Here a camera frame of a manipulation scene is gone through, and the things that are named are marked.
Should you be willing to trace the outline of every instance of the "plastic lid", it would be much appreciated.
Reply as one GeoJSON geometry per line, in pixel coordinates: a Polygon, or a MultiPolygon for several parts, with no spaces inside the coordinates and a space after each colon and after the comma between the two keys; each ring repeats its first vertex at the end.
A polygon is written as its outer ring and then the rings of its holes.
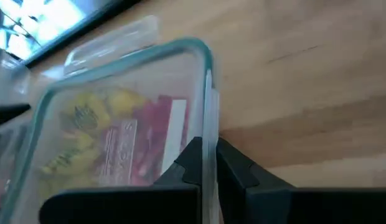
{"type": "Polygon", "coordinates": [[[204,43],[181,39],[53,84],[0,223],[37,223],[43,202],[62,190],[152,184],[187,142],[209,133],[204,126],[215,130],[204,125],[215,114],[205,111],[211,68],[204,43]]]}

